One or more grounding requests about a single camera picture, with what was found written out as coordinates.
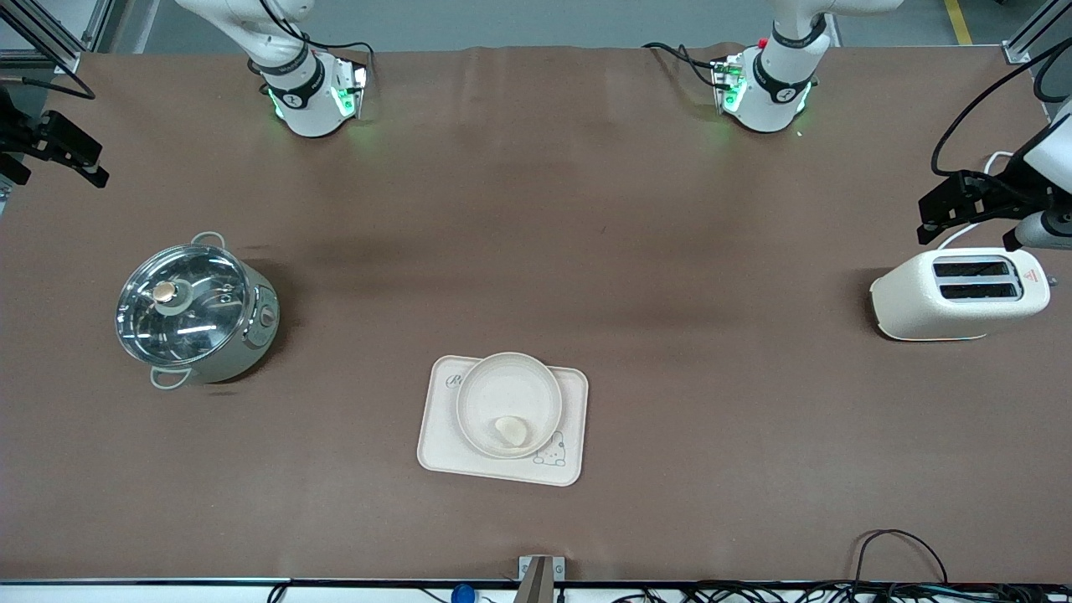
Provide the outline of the beige rabbit print tray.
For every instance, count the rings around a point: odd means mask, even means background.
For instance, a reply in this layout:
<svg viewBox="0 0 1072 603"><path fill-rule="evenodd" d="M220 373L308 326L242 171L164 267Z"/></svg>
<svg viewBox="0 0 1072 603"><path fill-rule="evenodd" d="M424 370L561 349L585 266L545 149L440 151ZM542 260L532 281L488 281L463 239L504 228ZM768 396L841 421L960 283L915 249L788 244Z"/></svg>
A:
<svg viewBox="0 0 1072 603"><path fill-rule="evenodd" d="M549 367L564 397L559 430L535 454L497 459L476 451L463 438L456 420L456 397L464 374L478 361L447 355L431 370L417 447L418 461L430 471L463 476L502 477L522 483L567 487L581 473L585 447L589 382L574 368Z"/></svg>

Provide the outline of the aluminium frame profile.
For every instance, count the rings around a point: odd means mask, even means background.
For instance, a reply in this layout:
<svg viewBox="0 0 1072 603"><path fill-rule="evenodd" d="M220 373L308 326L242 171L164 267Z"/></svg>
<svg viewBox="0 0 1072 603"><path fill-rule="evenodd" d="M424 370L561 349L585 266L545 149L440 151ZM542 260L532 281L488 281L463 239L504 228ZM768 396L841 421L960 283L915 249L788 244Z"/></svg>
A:
<svg viewBox="0 0 1072 603"><path fill-rule="evenodd" d="M1072 0L1043 0L1033 15L1014 34L1002 41L1007 64L1029 62L1033 57L1033 46L1044 42L1049 31L1056 32L1061 23L1072 23Z"/></svg>
<svg viewBox="0 0 1072 603"><path fill-rule="evenodd" d="M0 67L75 69L96 52L116 0L0 0Z"/></svg>

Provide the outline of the silver electric cooking pot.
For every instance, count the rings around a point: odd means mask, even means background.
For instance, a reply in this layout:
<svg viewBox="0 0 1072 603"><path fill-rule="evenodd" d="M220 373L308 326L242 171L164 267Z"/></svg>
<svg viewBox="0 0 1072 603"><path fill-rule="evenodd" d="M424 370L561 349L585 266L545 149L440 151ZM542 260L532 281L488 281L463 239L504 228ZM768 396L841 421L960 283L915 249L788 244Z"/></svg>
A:
<svg viewBox="0 0 1072 603"><path fill-rule="evenodd" d="M265 352L276 340L276 333L281 323L281 309L276 286L258 270L234 255L223 235L213 230L207 230L207 232L195 235L188 244L190 242L217 245L237 259L240 267L245 268L245 275L249 277L245 317L230 339L218 351L210 353L207 358L172 368L144 363L149 368L151 384L157 389L165 389L165 392L179 389L179 387L189 384L229 381L244 374L264 357Z"/></svg>

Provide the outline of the cream two-slot toaster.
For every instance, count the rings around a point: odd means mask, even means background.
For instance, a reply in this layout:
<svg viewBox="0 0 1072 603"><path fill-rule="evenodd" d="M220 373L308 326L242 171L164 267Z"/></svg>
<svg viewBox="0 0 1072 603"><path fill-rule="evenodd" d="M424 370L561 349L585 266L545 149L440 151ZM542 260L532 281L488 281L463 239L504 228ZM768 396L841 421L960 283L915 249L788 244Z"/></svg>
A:
<svg viewBox="0 0 1072 603"><path fill-rule="evenodd" d="M1034 317L1049 304L1049 279L1023 250L926 251L874 280L878 328L894 340L969 341Z"/></svg>

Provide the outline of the glass pot lid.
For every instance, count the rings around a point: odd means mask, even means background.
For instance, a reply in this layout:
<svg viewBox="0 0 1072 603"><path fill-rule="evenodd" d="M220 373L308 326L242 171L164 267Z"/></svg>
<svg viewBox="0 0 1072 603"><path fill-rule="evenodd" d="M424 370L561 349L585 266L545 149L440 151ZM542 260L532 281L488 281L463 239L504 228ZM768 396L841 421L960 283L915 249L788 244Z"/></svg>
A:
<svg viewBox="0 0 1072 603"><path fill-rule="evenodd" d="M162 368L190 365L222 348L245 317L249 277L225 249L173 245L130 275L115 325L126 352Z"/></svg>

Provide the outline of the beige round plate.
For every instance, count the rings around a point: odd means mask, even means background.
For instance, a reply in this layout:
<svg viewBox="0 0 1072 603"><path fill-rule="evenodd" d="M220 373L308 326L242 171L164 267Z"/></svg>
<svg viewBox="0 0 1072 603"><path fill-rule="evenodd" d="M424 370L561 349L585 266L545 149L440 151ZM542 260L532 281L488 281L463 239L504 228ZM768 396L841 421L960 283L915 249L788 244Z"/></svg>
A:
<svg viewBox="0 0 1072 603"><path fill-rule="evenodd" d="M544 447L559 430L564 397L548 366L523 353L497 353L475 363L463 376L456 397L456 420L463 438L479 453L518 459ZM498 416L522 417L528 441L507 446L493 423Z"/></svg>

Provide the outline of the brown table cover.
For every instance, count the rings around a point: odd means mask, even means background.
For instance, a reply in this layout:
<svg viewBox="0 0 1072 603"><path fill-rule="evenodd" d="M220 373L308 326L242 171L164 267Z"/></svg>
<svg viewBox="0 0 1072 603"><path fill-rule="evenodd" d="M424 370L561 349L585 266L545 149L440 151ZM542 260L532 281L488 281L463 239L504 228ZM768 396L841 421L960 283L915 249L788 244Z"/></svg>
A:
<svg viewBox="0 0 1072 603"><path fill-rule="evenodd" d="M835 49L793 129L712 111L640 49L379 54L372 119L296 137L238 56L88 56L58 165L0 217L0 577L426 579L559 554L576 580L824 580L860 538L953 580L1072 580L1072 253L1049 308L889 341L935 141L984 47ZM157 389L115 328L207 230L276 286L250 370ZM430 471L447 355L589 382L567 487Z"/></svg>

